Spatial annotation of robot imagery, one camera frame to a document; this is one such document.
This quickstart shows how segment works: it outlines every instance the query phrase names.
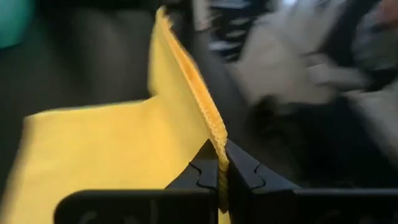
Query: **yellow fabric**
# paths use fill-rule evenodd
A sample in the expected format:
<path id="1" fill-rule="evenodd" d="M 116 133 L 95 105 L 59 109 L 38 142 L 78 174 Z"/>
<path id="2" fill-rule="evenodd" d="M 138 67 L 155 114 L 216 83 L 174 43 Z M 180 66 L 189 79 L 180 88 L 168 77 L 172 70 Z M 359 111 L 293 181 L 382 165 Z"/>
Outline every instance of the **yellow fabric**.
<path id="1" fill-rule="evenodd" d="M 78 190 L 163 189 L 209 138 L 220 157 L 225 192 L 224 124 L 162 8 L 149 68 L 149 100 L 26 118 L 0 223 L 51 224 L 58 202 Z"/>

